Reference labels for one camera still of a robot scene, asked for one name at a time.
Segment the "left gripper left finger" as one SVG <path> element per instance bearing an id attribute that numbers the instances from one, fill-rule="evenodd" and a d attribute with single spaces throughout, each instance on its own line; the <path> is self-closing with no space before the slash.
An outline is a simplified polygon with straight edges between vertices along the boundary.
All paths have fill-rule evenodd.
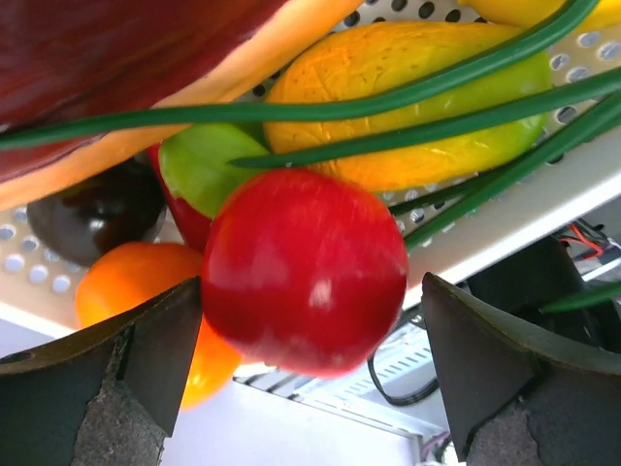
<path id="1" fill-rule="evenodd" d="M 1 360 L 4 465 L 158 465 L 201 325 L 200 282 Z"/>

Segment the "orange toy orange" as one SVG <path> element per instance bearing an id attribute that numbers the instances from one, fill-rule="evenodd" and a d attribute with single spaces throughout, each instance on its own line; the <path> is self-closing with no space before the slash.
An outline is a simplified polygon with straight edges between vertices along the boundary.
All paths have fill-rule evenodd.
<path id="1" fill-rule="evenodd" d="M 177 284 L 197 277 L 200 252 L 175 243 L 133 242 L 102 256 L 77 286 L 75 309 L 81 328 L 132 310 Z M 228 384 L 242 356 L 206 321 L 201 324 L 180 408 L 194 409 Z"/>

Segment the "red toy chili pepper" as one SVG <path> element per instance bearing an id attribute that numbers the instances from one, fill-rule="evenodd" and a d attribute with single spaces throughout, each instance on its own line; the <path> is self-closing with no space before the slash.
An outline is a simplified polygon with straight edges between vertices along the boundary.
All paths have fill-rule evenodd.
<path id="1" fill-rule="evenodd" d="M 161 186 L 166 205 L 184 242 L 194 250 L 203 252 L 208 240 L 212 220 L 196 211 L 184 199 L 176 198 L 171 194 L 160 172 L 158 160 L 159 147 L 159 144 L 149 147 L 147 149 L 147 157 Z"/>

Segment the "dark purple toy plum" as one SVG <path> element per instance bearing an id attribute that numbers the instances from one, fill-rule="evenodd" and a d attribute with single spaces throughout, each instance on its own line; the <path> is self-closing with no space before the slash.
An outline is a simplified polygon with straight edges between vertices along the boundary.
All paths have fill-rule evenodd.
<path id="1" fill-rule="evenodd" d="M 165 211 L 164 194 L 153 169 L 135 159 L 26 208 L 30 228 L 43 244 L 82 267 L 123 244 L 153 241 Z"/>

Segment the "red toy apple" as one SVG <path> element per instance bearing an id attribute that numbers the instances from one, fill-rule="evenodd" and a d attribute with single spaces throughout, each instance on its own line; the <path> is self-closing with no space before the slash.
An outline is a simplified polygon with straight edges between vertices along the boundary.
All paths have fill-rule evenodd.
<path id="1" fill-rule="evenodd" d="M 408 274 L 397 222 L 373 194 L 307 169 L 276 169 L 243 183 L 214 219 L 203 311 L 243 355 L 334 378 L 386 338 Z"/>

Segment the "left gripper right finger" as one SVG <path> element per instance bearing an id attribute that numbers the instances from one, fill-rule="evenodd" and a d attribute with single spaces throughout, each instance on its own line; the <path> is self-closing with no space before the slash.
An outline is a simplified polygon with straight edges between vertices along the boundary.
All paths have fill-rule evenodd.
<path id="1" fill-rule="evenodd" d="M 422 308 L 457 456 L 469 465 L 617 465 L 620 356 L 428 273 Z"/>

